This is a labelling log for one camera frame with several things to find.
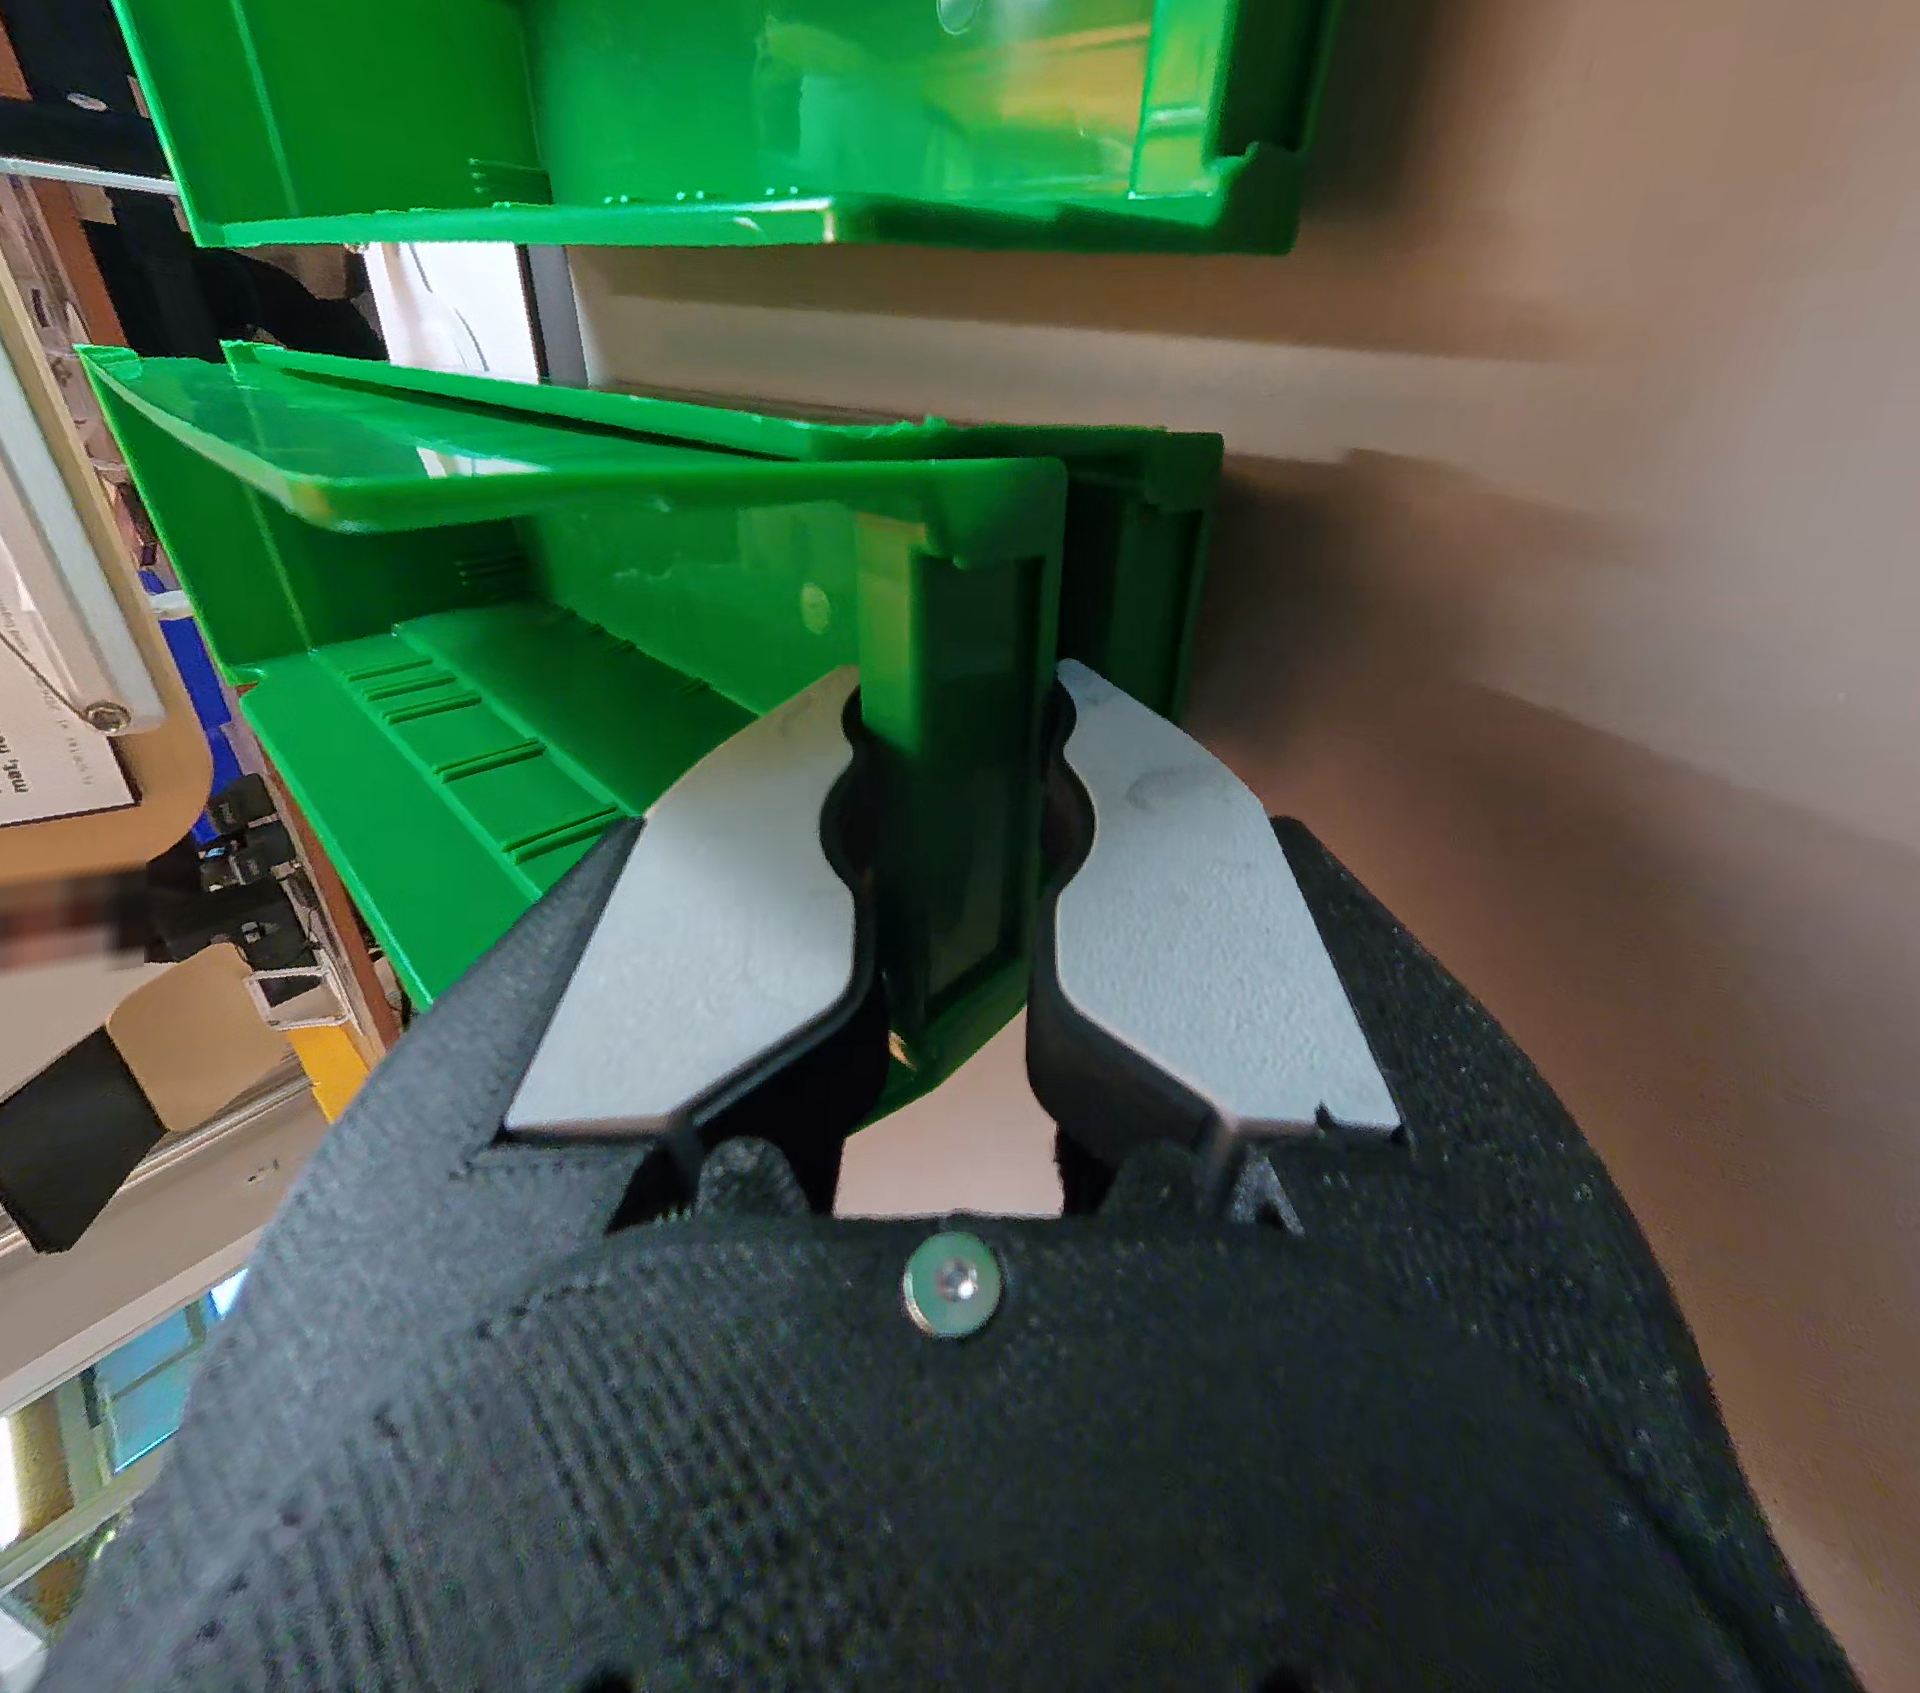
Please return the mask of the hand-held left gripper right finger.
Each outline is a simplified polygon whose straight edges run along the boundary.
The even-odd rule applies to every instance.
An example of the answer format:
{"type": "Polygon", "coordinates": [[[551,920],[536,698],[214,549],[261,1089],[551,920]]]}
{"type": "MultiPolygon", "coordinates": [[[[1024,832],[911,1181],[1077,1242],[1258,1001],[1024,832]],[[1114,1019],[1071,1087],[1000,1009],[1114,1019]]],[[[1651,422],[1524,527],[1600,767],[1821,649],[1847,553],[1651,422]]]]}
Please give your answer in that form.
{"type": "Polygon", "coordinates": [[[1169,1147],[1403,1133],[1258,794],[1092,666],[1057,665],[1025,1072],[1101,1169],[1169,1147]]]}

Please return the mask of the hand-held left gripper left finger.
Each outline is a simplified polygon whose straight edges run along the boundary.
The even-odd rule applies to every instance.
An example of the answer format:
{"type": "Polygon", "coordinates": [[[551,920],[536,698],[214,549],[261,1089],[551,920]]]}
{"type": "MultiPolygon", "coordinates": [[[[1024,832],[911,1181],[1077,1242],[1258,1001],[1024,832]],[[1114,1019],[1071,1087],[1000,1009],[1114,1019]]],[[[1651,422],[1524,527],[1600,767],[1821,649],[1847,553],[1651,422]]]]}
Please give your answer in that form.
{"type": "Polygon", "coordinates": [[[886,1081],[858,672],[749,722],[643,814],[502,1133],[648,1140],[693,1188],[753,1138],[834,1210],[886,1081]]]}

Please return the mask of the yellow plastic bin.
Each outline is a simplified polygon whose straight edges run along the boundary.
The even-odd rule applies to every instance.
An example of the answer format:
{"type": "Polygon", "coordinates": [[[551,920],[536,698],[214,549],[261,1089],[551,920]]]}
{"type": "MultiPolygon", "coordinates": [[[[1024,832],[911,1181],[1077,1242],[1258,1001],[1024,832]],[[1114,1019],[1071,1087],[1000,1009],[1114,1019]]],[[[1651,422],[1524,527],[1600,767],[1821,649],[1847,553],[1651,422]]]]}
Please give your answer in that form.
{"type": "Polygon", "coordinates": [[[298,1025],[284,1032],[307,1081],[319,1117],[334,1124],[396,1044],[354,1022],[298,1025]]]}

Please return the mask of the small clear picture stand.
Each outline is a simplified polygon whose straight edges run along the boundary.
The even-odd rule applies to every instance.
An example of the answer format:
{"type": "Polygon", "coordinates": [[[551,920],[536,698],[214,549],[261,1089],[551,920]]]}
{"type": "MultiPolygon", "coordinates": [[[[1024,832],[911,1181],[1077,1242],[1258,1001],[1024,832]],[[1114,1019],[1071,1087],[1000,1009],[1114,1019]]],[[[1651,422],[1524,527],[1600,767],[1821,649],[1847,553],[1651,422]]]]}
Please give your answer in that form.
{"type": "Polygon", "coordinates": [[[307,966],[252,968],[243,986],[258,1016],[276,1032],[358,1027],[344,977],[329,962],[307,966]]]}

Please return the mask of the small wooden display board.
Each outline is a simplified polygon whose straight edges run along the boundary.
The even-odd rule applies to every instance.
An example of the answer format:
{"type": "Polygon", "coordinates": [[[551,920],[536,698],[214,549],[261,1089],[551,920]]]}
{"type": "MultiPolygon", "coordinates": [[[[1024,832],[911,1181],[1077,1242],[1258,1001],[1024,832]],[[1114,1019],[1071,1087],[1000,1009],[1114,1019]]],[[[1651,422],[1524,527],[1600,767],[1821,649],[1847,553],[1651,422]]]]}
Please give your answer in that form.
{"type": "Polygon", "coordinates": [[[208,945],[125,993],[106,1034],[167,1135],[217,1119],[294,1060],[232,942],[208,945]]]}

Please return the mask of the printed instruction sheet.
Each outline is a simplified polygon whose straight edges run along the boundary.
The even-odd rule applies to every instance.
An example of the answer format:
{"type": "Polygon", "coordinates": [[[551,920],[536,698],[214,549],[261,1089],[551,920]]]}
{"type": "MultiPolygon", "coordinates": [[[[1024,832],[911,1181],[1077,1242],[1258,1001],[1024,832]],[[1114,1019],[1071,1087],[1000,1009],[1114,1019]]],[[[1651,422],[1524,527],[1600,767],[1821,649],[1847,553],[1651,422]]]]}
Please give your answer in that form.
{"type": "Polygon", "coordinates": [[[45,645],[16,597],[1,598],[1,826],[116,812],[137,804],[117,746],[81,721],[37,670],[45,645]]]}

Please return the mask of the white board stand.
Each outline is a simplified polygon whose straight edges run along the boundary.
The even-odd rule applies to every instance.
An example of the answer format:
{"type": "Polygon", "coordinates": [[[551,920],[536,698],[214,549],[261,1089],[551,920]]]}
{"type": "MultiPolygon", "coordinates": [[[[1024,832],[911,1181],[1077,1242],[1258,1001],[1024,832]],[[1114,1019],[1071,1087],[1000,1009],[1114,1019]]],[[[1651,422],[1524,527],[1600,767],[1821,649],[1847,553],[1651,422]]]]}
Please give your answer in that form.
{"type": "Polygon", "coordinates": [[[517,249],[497,240],[382,240],[362,245],[394,364],[539,378],[517,249]]]}

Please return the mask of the white sheet holder bar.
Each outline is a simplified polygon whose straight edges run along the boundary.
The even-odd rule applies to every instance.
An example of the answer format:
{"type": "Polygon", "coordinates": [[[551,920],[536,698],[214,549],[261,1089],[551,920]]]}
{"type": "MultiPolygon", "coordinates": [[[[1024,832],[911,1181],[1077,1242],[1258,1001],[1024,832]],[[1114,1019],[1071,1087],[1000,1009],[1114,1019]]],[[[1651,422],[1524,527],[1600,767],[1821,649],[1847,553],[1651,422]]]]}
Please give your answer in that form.
{"type": "Polygon", "coordinates": [[[156,731],[165,705],[36,416],[1,351],[3,650],[71,718],[109,738],[156,731]]]}

